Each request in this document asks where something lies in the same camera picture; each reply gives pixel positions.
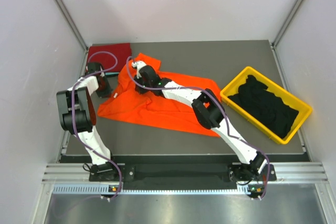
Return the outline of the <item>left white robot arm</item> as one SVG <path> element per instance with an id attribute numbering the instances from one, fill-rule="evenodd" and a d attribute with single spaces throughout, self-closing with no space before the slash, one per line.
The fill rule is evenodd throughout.
<path id="1" fill-rule="evenodd" d="M 106 98 L 112 89 L 102 64 L 90 62 L 85 75 L 71 88 L 56 94 L 60 125 L 85 147 L 92 164 L 82 168 L 91 182 L 116 182 L 122 179 L 121 170 L 113 161 L 111 151 L 104 145 L 96 128 L 97 117 L 91 95 Z"/>

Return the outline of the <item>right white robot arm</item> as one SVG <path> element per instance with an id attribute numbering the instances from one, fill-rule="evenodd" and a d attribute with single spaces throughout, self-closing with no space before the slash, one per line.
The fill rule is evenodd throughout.
<path id="1" fill-rule="evenodd" d="M 135 90 L 140 93 L 152 92 L 155 96 L 179 102 L 192 108 L 198 123 L 221 137 L 235 152 L 248 181 L 260 179 L 267 185 L 270 173 L 268 157 L 249 144 L 231 124 L 224 107 L 210 89 L 185 87 L 168 78 L 161 78 L 154 68 L 144 61 L 134 61 L 136 70 L 133 78 Z"/>

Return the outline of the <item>orange t shirt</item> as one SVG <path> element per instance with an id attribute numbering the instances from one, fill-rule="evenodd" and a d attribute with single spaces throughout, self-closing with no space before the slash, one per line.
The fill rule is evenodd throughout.
<path id="1" fill-rule="evenodd" d="M 111 97 L 100 104 L 97 115 L 109 120 L 158 127 L 173 131 L 218 137 L 202 127 L 193 109 L 174 100 L 155 96 L 152 92 L 139 94 L 131 80 L 136 70 L 128 64 L 118 75 L 118 85 Z"/>

